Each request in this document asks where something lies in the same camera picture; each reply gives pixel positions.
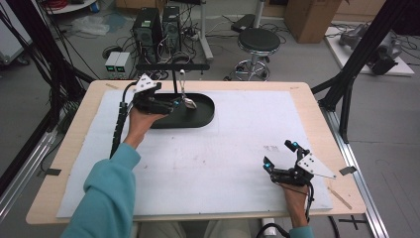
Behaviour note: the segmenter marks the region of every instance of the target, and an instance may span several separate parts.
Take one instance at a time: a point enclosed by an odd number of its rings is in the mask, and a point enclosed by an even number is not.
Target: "person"
[[[133,167],[140,161],[136,149],[142,143],[152,124],[165,115],[145,114],[136,108],[130,111],[129,132],[111,160],[97,162],[89,173],[83,189],[85,194],[74,211],[69,224],[61,234],[67,237],[130,237],[133,226],[136,180]],[[313,237],[311,227],[305,218],[304,204],[306,187],[284,187],[287,209],[293,229],[291,238]],[[185,237],[178,222],[142,223],[140,237],[154,232],[170,230],[165,237]],[[210,221],[205,237],[250,237],[246,220]]]

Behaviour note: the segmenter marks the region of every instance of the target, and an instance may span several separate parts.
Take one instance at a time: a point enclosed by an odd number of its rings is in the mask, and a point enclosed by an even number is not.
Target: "floor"
[[[64,14],[57,18],[63,28],[70,22],[86,14],[81,10]],[[107,78],[102,52],[107,47],[122,45],[129,37],[133,25],[132,15],[103,10],[95,16],[104,16],[111,27],[105,37],[95,37],[81,33],[69,33],[68,39],[100,78]],[[237,46],[237,34],[230,31],[226,18],[212,18],[207,21],[207,29],[215,27],[212,34],[234,36],[229,38],[209,37],[208,42],[214,54],[210,70],[203,74],[192,72],[188,80],[220,80],[232,71],[235,64],[249,55]],[[281,19],[263,19],[262,23],[276,24],[285,29]],[[340,68],[327,44],[296,44],[287,32],[279,32],[284,44],[278,53],[270,57],[272,81],[304,81],[311,87],[336,75]],[[411,42],[420,44],[414,38]],[[196,45],[194,62],[205,62],[201,48]],[[413,63],[413,76],[373,76],[360,74],[354,85],[349,122],[349,140],[358,160],[367,186],[384,222],[389,237],[418,237],[420,234],[420,80],[418,51],[408,51],[417,58],[403,53],[405,62]],[[76,67],[96,77],[71,50],[70,56]],[[315,97],[320,99],[325,92]],[[35,127],[49,109],[49,88],[39,76],[33,64],[28,66],[13,63],[0,71],[0,173],[17,155]],[[46,160],[48,165],[53,153]],[[25,217],[32,201],[43,182],[33,176],[18,197],[6,218],[0,224],[0,237],[57,237],[64,225],[32,226]],[[352,219],[350,216],[335,216],[341,237],[372,237],[364,223],[339,222]],[[365,220],[363,215],[355,215],[357,220]],[[285,229],[290,228],[288,219],[275,221]],[[206,222],[183,222],[188,237],[200,237]],[[316,237],[335,237],[328,217],[312,217],[311,225]],[[259,230],[260,222],[250,220],[253,236]]]

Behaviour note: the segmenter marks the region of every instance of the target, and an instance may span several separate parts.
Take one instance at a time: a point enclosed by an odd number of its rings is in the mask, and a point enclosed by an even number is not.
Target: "wooden table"
[[[102,96],[107,90],[124,89],[130,81],[98,80],[90,84],[89,89],[71,123],[60,146],[52,168],[62,169],[58,177],[47,176],[27,215],[30,224],[67,223],[69,219],[58,219],[56,213],[63,198],[67,179],[72,165],[77,159],[84,137],[90,127]],[[172,90],[172,81],[162,82],[163,90]],[[188,81],[188,90],[278,90],[289,91],[300,116],[303,128],[312,146],[312,152],[332,170],[337,179],[325,179],[330,192],[333,209],[313,211],[311,215],[362,214],[366,211],[365,203],[351,175],[341,176],[339,170],[346,166],[331,131],[318,107],[309,86],[303,82],[251,82],[251,81]],[[269,216],[286,216],[285,213],[271,213]],[[249,217],[246,214],[235,218]],[[265,212],[253,213],[253,217],[267,217]],[[177,217],[179,220],[190,217]],[[198,219],[214,219],[211,215]]]

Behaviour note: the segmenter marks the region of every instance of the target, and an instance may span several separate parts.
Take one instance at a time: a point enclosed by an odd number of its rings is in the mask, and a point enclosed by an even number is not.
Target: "round stool seat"
[[[250,53],[271,55],[280,46],[280,38],[266,29],[248,28],[239,34],[238,45]]]

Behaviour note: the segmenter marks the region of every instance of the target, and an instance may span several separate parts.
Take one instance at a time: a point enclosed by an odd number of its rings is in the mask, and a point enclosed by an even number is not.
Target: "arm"
[[[289,231],[290,238],[312,238],[312,228],[308,226],[305,216],[305,200],[308,187],[282,184],[287,210],[293,229]]]
[[[83,186],[85,195],[61,237],[129,237],[133,224],[136,181],[132,173],[140,156],[136,148],[163,115],[130,112],[129,133],[111,160],[95,164]]]

